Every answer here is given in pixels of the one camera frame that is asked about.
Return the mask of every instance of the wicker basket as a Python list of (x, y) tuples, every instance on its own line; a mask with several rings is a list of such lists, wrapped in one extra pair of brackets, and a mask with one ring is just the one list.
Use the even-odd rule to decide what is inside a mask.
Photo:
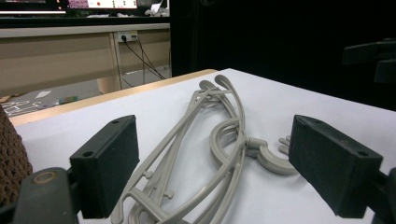
[(0, 106), (0, 207), (17, 200), (21, 181), (32, 172), (21, 137)]

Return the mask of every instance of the power cord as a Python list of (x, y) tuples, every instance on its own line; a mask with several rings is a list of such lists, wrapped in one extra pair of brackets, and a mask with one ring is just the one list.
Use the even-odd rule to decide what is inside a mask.
[(140, 61), (142, 61), (145, 65), (148, 66), (148, 70), (149, 70), (154, 76), (156, 76), (156, 77), (158, 77), (158, 78), (160, 78), (160, 79), (162, 79), (162, 80), (165, 79), (165, 77), (164, 77), (163, 75), (161, 75), (161, 73), (159, 73), (159, 72), (157, 71), (157, 69), (155, 69), (155, 67), (152, 65), (151, 61), (149, 60), (149, 57), (148, 57), (147, 54), (143, 51), (143, 47), (141, 46), (140, 41), (138, 41), (138, 45), (139, 45), (139, 47), (142, 49), (142, 51), (144, 52), (144, 55), (146, 55), (146, 58), (148, 59), (148, 61), (150, 62), (150, 64), (146, 63), (145, 60), (143, 59), (144, 57), (143, 57), (143, 58), (140, 57), (136, 52), (134, 52), (133, 49), (131, 49), (131, 48), (129, 47), (128, 42), (126, 41), (126, 36), (125, 36), (125, 35), (122, 35), (122, 36), (121, 36), (121, 39), (122, 39), (122, 41), (124, 42), (125, 46), (126, 46), (126, 47), (127, 47), (138, 59), (140, 59)]

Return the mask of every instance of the wall socket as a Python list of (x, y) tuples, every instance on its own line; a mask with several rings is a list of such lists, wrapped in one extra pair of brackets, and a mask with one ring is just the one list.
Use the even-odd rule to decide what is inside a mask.
[(126, 42), (136, 41), (133, 35), (137, 36), (137, 31), (119, 31), (117, 32), (119, 43), (123, 43), (122, 36), (125, 35)]

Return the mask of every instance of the floor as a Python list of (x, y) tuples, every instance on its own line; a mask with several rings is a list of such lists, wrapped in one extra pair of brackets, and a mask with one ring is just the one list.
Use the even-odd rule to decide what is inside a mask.
[[(156, 67), (156, 70), (165, 78), (172, 76), (169, 66)], [(148, 70), (140, 70), (125, 73), (122, 76), (121, 86), (123, 89), (133, 88), (142, 84), (161, 80)], [(66, 102), (88, 99), (101, 95), (96, 79), (49, 88), (40, 91), (32, 91), (12, 97), (2, 107), (11, 118), (21, 114), (35, 112)]]

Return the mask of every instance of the white table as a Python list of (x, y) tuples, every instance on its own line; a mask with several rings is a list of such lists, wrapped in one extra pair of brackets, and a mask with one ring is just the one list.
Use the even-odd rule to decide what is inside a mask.
[[(384, 156), (381, 171), (396, 166), (396, 113), (284, 85), (262, 77), (226, 69), (151, 91), (143, 91), (90, 105), (47, 119), (17, 125), (34, 171), (70, 167), (68, 158), (109, 121), (136, 115), (140, 160), (165, 137), (184, 114), (198, 83), (223, 74), (235, 86), (246, 114), (248, 136), (264, 139), (277, 155), (277, 139), (290, 134), (293, 116), (321, 119)], [(205, 185), (217, 169), (209, 153), (208, 136), (219, 120), (221, 107), (202, 110), (185, 137), (185, 149), (177, 156), (169, 189), (172, 200), (164, 208), (172, 211)], [(223, 223), (371, 223), (364, 219), (336, 217), (312, 186), (300, 175), (282, 176), (265, 170), (246, 158), (233, 203)], [(125, 204), (128, 212), (134, 201)], [(192, 222), (195, 211), (185, 217)], [(110, 223), (109, 219), (81, 223)]]

